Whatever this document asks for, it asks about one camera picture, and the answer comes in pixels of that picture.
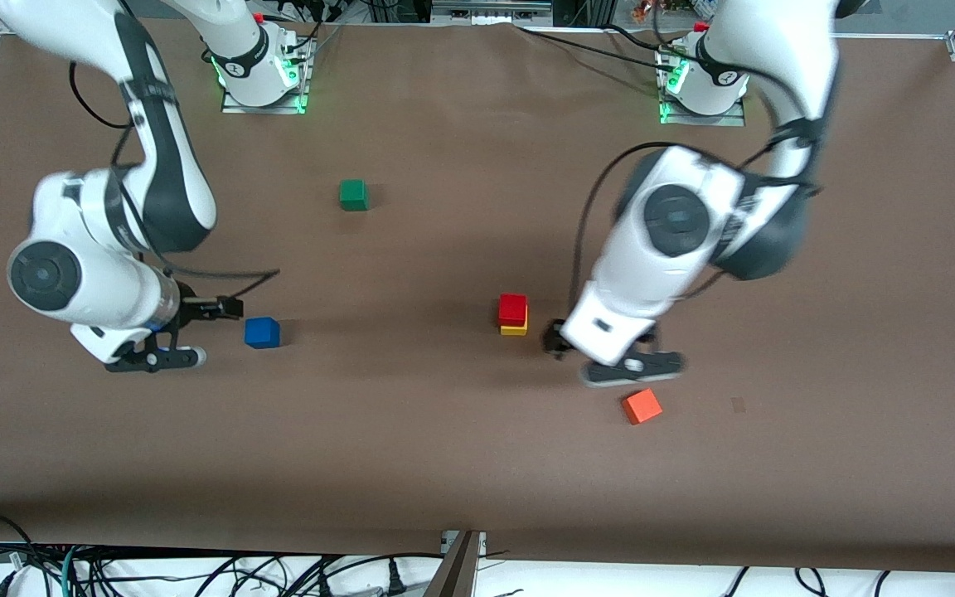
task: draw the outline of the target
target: blue cube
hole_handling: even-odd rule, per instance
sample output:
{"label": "blue cube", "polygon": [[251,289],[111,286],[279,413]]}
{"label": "blue cube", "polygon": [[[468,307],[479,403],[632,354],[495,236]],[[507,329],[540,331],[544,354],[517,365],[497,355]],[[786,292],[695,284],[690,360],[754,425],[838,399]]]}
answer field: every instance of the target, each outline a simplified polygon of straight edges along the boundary
{"label": "blue cube", "polygon": [[245,343],[253,348],[279,347],[279,325],[273,318],[247,318]]}

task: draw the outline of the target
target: brown table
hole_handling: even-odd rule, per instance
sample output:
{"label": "brown table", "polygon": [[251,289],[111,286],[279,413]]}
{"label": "brown table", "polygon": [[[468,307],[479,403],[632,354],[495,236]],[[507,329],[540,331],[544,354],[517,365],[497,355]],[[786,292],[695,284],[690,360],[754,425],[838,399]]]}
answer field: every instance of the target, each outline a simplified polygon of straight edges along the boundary
{"label": "brown table", "polygon": [[[756,99],[745,129],[663,126],[642,67],[509,26],[348,27],[319,54],[306,116],[224,116],[197,34],[149,29],[220,208],[179,261],[284,269],[246,308],[285,320],[288,346],[193,324],[183,339],[207,366],[110,375],[11,295],[35,184],[104,166],[116,132],[71,98],[64,61],[3,39],[0,512],[35,539],[377,552],[473,527],[512,558],[955,570],[942,42],[841,41],[806,248],[664,318],[690,367],[655,386],[664,415],[630,427],[626,390],[586,389],[579,357],[539,348],[565,315],[580,204],[640,141],[742,159],[767,133]],[[80,87],[123,121],[103,76],[83,70]],[[348,177],[369,182],[372,211],[337,206]],[[530,296],[530,336],[497,335],[501,292]]]}

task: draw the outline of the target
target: red cube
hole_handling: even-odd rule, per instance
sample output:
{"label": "red cube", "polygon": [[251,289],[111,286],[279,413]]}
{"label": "red cube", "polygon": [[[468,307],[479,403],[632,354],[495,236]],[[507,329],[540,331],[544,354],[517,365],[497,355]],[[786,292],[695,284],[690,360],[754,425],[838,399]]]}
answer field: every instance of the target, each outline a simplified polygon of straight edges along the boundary
{"label": "red cube", "polygon": [[526,325],[527,309],[528,301],[524,294],[501,294],[500,313],[497,320],[499,320],[500,325],[522,328],[523,325]]}

